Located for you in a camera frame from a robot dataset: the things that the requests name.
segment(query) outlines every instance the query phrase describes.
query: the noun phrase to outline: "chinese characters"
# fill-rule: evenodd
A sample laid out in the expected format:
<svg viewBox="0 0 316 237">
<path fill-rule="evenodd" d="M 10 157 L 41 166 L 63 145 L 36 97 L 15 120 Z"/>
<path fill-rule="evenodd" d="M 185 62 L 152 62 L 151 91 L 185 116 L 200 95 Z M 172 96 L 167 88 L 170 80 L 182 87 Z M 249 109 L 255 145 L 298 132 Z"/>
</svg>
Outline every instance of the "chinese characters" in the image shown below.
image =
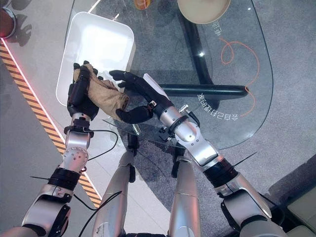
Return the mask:
<svg viewBox="0 0 316 237">
<path fill-rule="evenodd" d="M 197 95 L 198 100 L 200 101 L 200 103 L 202 104 L 204 110 L 210 114 L 210 116 L 216 117 L 218 119 L 224 119 L 224 120 L 234 120 L 236 121 L 238 119 L 238 115 L 229 115 L 229 114 L 225 114 L 219 111 L 216 111 L 214 109 L 212 109 L 212 107 L 206 102 L 205 96 L 203 95 L 203 93 L 201 95 Z"/>
<path fill-rule="evenodd" d="M 213 28 L 214 28 L 214 33 L 215 33 L 217 36 L 220 36 L 220 35 L 221 35 L 221 32 L 222 32 L 222 28 L 221 28 L 221 26 L 219 25 L 218 20 L 217 20 L 217 21 L 214 21 L 212 26 L 213 26 Z"/>
</svg>

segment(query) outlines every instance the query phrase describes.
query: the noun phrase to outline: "orange object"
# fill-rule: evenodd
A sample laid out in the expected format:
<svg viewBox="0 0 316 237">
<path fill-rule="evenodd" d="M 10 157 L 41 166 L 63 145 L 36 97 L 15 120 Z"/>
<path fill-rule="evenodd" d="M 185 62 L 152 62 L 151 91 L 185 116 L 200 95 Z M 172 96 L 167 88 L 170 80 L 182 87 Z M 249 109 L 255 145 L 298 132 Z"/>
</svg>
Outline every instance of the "orange object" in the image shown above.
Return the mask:
<svg viewBox="0 0 316 237">
<path fill-rule="evenodd" d="M 250 52 L 252 52 L 252 54 L 255 56 L 256 58 L 256 61 L 257 61 L 257 73 L 256 73 L 256 76 L 254 77 L 254 79 L 249 82 L 246 86 L 245 86 L 245 90 L 248 92 L 248 94 L 252 97 L 253 99 L 253 103 L 252 103 L 252 107 L 250 110 L 248 110 L 246 113 L 240 115 L 240 117 L 243 117 L 243 116 L 246 116 L 247 114 L 249 114 L 251 111 L 253 111 L 253 109 L 255 108 L 255 105 L 256 105 L 256 98 L 255 96 L 249 91 L 249 86 L 251 84 L 253 84 L 259 77 L 259 72 L 260 72 L 260 62 L 259 62 L 259 58 L 257 56 L 257 54 L 255 53 L 255 51 L 253 51 L 250 47 L 248 47 L 246 44 L 242 43 L 242 42 L 239 42 L 239 41 L 231 41 L 231 42 L 227 42 L 226 40 L 224 40 L 223 38 L 220 38 L 221 41 L 223 41 L 225 43 L 225 46 L 223 47 L 222 49 L 222 53 L 221 53 L 221 61 L 223 64 L 227 65 L 227 64 L 230 64 L 233 59 L 234 59 L 234 51 L 233 51 L 233 48 L 232 48 L 232 44 L 240 44 L 242 46 L 244 46 L 246 49 L 248 49 Z M 223 55 L 224 55 L 224 52 L 226 50 L 226 48 L 229 47 L 230 51 L 231 51 L 231 58 L 229 61 L 224 61 L 223 59 Z"/>
<path fill-rule="evenodd" d="M 138 10 L 144 10 L 149 6 L 150 0 L 134 0 L 134 3 Z"/>
</svg>

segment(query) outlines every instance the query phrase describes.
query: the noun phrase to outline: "beige bowl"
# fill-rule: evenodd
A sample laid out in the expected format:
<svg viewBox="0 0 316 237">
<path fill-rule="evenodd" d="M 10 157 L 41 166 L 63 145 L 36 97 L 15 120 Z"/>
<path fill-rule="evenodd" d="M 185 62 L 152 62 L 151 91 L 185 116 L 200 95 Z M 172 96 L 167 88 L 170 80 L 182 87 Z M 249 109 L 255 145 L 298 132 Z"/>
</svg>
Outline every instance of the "beige bowl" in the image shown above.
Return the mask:
<svg viewBox="0 0 316 237">
<path fill-rule="evenodd" d="M 216 21 L 227 10 L 231 0 L 178 0 L 182 15 L 196 24 Z"/>
</svg>

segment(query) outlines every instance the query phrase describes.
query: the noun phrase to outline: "white floor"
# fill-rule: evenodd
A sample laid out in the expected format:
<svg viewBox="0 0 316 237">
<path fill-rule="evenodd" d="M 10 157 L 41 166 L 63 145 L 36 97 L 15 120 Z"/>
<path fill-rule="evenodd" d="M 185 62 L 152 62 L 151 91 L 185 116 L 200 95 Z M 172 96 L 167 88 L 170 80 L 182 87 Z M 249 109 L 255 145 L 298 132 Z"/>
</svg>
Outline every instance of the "white floor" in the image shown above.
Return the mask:
<svg viewBox="0 0 316 237">
<path fill-rule="evenodd" d="M 31 37 L 24 46 L 20 46 L 16 42 L 8 42 L 24 75 L 61 133 L 63 128 L 70 124 L 71 118 L 67 108 L 58 103 L 55 89 L 71 6 L 72 0 L 34 0 L 21 11 L 13 9 L 15 14 L 27 16 L 21 27 L 30 24 L 32 26 Z M 100 120 L 94 120 L 91 123 L 91 129 L 111 129 L 117 132 L 115 127 L 110 127 Z M 114 135 L 96 133 L 90 142 L 90 157 L 109 149 L 114 141 Z M 124 151 L 125 147 L 119 140 L 112 151 L 87 164 L 87 174 L 101 196 Z M 139 174 L 136 176 L 135 183 L 129 186 L 127 208 L 125 221 L 127 233 L 167 233 L 170 213 Z"/>
</svg>

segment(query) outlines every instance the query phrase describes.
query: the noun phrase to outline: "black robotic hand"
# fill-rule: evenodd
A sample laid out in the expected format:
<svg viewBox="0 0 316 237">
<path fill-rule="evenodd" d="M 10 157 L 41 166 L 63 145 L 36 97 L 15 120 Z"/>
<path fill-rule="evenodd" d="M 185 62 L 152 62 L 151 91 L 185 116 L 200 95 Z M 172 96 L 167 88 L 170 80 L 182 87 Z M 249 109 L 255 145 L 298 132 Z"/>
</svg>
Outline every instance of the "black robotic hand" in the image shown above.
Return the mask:
<svg viewBox="0 0 316 237">
<path fill-rule="evenodd" d="M 80 66 L 78 63 L 74 63 L 74 71 L 80 69 L 78 78 L 73 80 L 73 83 L 69 86 L 67 109 L 72 117 L 75 113 L 83 113 L 91 118 L 91 121 L 96 117 L 99 112 L 97 107 L 88 97 L 89 77 L 90 71 L 85 66 Z"/>
<path fill-rule="evenodd" d="M 139 93 L 148 102 L 148 105 L 146 106 L 139 106 L 127 112 L 117 109 L 116 114 L 126 123 L 145 122 L 151 119 L 154 113 L 160 117 L 165 109 L 173 106 L 172 102 L 161 93 L 163 90 L 153 80 L 152 83 L 149 84 L 143 78 L 119 70 L 110 71 L 110 75 L 114 80 L 123 81 L 118 84 L 119 87 L 125 87 L 127 90 Z"/>
</svg>

